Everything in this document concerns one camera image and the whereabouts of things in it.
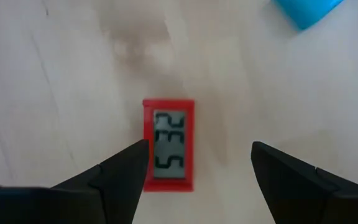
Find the blue plastic item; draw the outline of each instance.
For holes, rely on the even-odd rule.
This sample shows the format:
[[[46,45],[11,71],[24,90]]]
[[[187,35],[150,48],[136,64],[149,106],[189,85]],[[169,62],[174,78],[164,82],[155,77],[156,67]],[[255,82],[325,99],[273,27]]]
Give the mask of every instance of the blue plastic item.
[[[276,0],[300,29],[307,29],[342,0]]]

